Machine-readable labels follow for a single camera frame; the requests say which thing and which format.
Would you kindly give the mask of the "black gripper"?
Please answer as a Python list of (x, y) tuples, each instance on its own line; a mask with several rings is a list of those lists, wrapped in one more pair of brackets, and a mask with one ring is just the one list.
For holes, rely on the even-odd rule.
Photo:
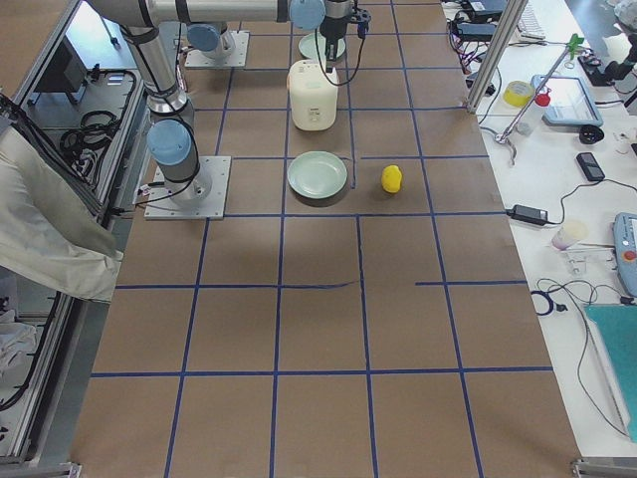
[(348, 16), (325, 16), (320, 24), (319, 32), (325, 38), (325, 71), (332, 72), (332, 45), (343, 39), (348, 26)]

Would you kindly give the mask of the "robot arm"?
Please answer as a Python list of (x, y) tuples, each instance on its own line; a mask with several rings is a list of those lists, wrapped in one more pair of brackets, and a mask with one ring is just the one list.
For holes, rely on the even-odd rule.
[(187, 39), (196, 50), (214, 60), (226, 58), (235, 50), (235, 41), (226, 22), (190, 24)]
[(317, 61), (325, 80), (340, 88), (330, 75), (337, 63), (338, 44), (349, 25), (357, 27), (365, 41), (371, 15), (355, 1), (92, 1), (101, 16), (117, 23), (128, 42), (148, 94), (150, 112), (162, 119), (179, 119), (192, 107), (179, 85), (176, 63), (167, 60), (158, 39), (158, 27), (177, 22), (188, 27), (189, 42), (199, 51), (221, 48), (229, 21), (290, 22), (294, 27), (312, 31), (315, 40), (324, 38), (324, 52)]

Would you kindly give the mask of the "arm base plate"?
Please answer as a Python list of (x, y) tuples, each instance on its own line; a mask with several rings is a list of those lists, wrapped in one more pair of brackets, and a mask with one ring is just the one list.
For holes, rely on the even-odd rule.
[(218, 70), (246, 65), (249, 31), (219, 33), (211, 25), (199, 25), (188, 30), (187, 39), (191, 47), (185, 60), (188, 69)]
[(200, 156), (199, 172), (191, 182), (172, 183), (156, 166), (154, 182), (162, 185), (150, 189), (145, 199), (147, 220), (221, 220), (225, 214), (231, 169), (230, 156)]

